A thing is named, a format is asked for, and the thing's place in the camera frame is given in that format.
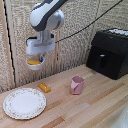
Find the small cup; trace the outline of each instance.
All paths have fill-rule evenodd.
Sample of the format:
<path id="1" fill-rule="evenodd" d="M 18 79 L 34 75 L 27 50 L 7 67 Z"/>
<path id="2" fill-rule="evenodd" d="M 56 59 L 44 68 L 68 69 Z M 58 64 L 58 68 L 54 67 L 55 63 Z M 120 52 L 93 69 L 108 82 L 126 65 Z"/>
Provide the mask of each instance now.
<path id="1" fill-rule="evenodd" d="M 72 78 L 72 83 L 71 83 L 71 93 L 73 95 L 79 95 L 82 93 L 84 85 L 84 79 L 80 76 L 75 76 Z"/>

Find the white plate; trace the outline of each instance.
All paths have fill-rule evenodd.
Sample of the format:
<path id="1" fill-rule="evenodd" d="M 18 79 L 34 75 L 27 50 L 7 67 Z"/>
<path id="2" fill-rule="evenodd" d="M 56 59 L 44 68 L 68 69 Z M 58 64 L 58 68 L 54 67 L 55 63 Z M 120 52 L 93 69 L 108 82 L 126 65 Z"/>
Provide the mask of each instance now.
<path id="1" fill-rule="evenodd" d="M 18 89 L 10 93 L 3 103 L 3 109 L 8 116 L 22 120 L 38 116 L 45 107 L 44 94 L 32 88 Z"/>

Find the cable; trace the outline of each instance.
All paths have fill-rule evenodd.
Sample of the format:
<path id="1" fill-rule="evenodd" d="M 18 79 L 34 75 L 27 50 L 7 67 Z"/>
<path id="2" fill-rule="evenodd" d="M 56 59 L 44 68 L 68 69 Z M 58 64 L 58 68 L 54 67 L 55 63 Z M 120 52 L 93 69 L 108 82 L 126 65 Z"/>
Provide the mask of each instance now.
<path id="1" fill-rule="evenodd" d="M 90 23 L 89 25 L 87 25 L 85 28 L 79 30 L 78 32 L 76 32 L 76 33 L 74 33 L 74 34 L 72 34 L 72 35 L 70 35 L 70 36 L 67 36 L 67 37 L 65 37 L 65 38 L 63 38 L 63 39 L 57 41 L 56 43 L 58 43 L 58 42 L 60 42 L 60 41 L 62 41 L 62 40 L 68 39 L 68 38 L 70 38 L 70 37 L 72 37 L 72 36 L 74 36 L 74 35 L 80 33 L 81 31 L 87 29 L 87 28 L 90 27 L 92 24 L 94 24 L 96 21 L 98 21 L 101 17 L 103 17 L 106 13 L 108 13 L 108 12 L 109 12 L 110 10 L 112 10 L 114 7 L 116 7 L 117 5 L 119 5 L 121 2 L 123 2 L 123 0 L 120 0 L 118 3 L 116 3 L 115 5 L 113 5 L 110 9 L 108 9 L 106 12 L 104 12 L 101 16 L 99 16 L 97 19 L 95 19 L 92 23 Z"/>

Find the wooden table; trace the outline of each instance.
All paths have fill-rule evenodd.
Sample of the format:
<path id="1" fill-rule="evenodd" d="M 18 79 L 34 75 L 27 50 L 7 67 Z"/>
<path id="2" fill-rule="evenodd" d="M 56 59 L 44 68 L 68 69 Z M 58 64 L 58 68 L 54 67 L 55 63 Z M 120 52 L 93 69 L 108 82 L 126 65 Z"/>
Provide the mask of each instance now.
<path id="1" fill-rule="evenodd" d="M 71 78 L 76 75 L 85 79 L 81 95 L 70 93 Z M 0 95 L 0 128 L 109 128 L 128 101 L 128 75 L 115 81 L 85 65 L 20 88 L 40 90 L 42 82 L 52 91 L 44 94 L 46 109 L 31 120 L 15 120 L 4 113 L 4 99 L 14 90 Z"/>

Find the textured wall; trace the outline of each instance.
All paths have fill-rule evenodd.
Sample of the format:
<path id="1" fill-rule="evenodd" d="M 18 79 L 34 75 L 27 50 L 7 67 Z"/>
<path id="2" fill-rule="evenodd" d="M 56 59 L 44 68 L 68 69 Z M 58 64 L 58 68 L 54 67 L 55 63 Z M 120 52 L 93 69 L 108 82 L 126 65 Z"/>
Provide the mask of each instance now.
<path id="1" fill-rule="evenodd" d="M 0 93 L 10 90 L 11 77 L 9 71 L 9 62 L 7 56 L 7 48 L 5 43 L 5 35 L 3 32 L 2 16 L 0 12 Z"/>
<path id="2" fill-rule="evenodd" d="M 119 0 L 103 0 L 101 13 Z M 97 30 L 118 28 L 128 30 L 128 1 L 124 0 L 97 22 Z"/>
<path id="3" fill-rule="evenodd" d="M 65 5 L 62 37 L 67 37 L 90 24 L 96 15 L 97 0 L 78 0 Z M 92 26 L 60 43 L 60 71 L 85 63 L 86 45 Z"/>

